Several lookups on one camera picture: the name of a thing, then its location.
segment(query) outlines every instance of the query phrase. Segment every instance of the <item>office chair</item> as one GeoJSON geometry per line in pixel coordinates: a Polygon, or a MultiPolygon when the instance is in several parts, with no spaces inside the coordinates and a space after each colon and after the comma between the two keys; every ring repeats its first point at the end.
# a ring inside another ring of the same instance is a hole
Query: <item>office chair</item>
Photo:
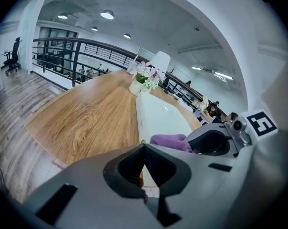
{"type": "Polygon", "coordinates": [[[14,43],[14,47],[12,49],[12,53],[11,53],[11,59],[8,59],[6,61],[4,61],[4,65],[5,66],[9,66],[10,68],[5,72],[6,75],[9,75],[10,71],[15,70],[17,72],[17,68],[20,69],[20,64],[17,62],[18,61],[18,55],[17,55],[17,51],[19,48],[19,44],[20,44],[20,37],[16,38],[16,42],[14,43]]]}

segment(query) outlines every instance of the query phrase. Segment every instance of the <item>flower vase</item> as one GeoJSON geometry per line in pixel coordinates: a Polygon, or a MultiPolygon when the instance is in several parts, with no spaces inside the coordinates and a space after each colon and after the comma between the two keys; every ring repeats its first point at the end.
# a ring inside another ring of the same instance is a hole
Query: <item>flower vase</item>
{"type": "Polygon", "coordinates": [[[150,88],[148,89],[142,83],[139,83],[135,78],[129,86],[129,91],[135,96],[137,96],[141,91],[149,94],[150,90],[151,90],[150,88]]]}

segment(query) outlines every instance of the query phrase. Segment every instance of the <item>wood grain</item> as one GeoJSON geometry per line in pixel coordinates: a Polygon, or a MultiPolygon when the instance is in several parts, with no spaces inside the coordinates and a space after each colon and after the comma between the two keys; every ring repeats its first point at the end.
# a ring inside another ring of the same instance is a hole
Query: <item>wood grain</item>
{"type": "MultiPolygon", "coordinates": [[[[131,81],[131,75],[123,70],[86,81],[41,108],[26,128],[42,147],[67,165],[139,144],[131,81]]],[[[191,112],[160,88],[151,94],[176,106],[192,130],[201,126],[191,112]]]]}
{"type": "Polygon", "coordinates": [[[64,166],[48,154],[27,132],[24,123],[41,106],[63,93],[61,88],[18,70],[5,75],[0,92],[0,169],[11,197],[19,202],[48,176],[52,162],[64,166]]]}

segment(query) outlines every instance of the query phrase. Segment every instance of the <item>fluorescent light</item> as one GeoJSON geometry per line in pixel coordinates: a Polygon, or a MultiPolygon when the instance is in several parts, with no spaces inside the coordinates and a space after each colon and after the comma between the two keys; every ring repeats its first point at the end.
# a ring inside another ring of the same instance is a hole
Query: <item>fluorescent light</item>
{"type": "Polygon", "coordinates": [[[114,13],[111,10],[104,10],[103,12],[101,12],[101,15],[109,20],[114,19],[114,13]]]}
{"type": "Polygon", "coordinates": [[[216,75],[220,75],[220,76],[222,76],[222,77],[225,77],[225,78],[227,78],[227,79],[233,80],[233,78],[232,78],[231,76],[227,76],[227,75],[225,75],[225,74],[221,74],[221,73],[218,73],[218,72],[215,72],[215,74],[216,74],[216,75]]]}
{"type": "Polygon", "coordinates": [[[58,18],[67,19],[68,18],[68,14],[67,13],[61,13],[60,15],[58,15],[58,18]]]}
{"type": "Polygon", "coordinates": [[[131,35],[128,34],[128,33],[126,33],[126,34],[124,35],[124,37],[126,37],[126,38],[128,38],[128,39],[131,39],[131,35]]]}

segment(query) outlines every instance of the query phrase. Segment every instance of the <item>black railing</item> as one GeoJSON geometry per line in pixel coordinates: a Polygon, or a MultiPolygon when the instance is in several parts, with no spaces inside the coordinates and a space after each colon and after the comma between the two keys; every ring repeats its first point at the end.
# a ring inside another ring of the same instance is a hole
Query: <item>black railing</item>
{"type": "MultiPolygon", "coordinates": [[[[81,84],[87,79],[92,79],[96,76],[108,73],[105,70],[79,62],[79,55],[98,59],[125,70],[127,70],[127,66],[135,58],[137,62],[148,62],[148,60],[145,58],[140,56],[137,57],[135,53],[89,39],[56,37],[39,38],[35,39],[34,42],[39,42],[40,45],[43,43],[43,46],[33,47],[40,49],[41,51],[33,52],[33,59],[36,60],[36,63],[33,64],[42,68],[43,72],[47,70],[71,80],[72,86],[75,86],[75,83],[81,84]],[[85,72],[83,70],[77,71],[77,65],[83,66],[84,68],[86,67],[88,70],[85,72]]],[[[169,72],[167,72],[165,76],[165,82],[160,85],[163,90],[180,96],[192,108],[195,108],[195,106],[192,105],[192,102],[195,99],[202,101],[202,95],[196,90],[187,86],[180,79],[169,72]]]]}

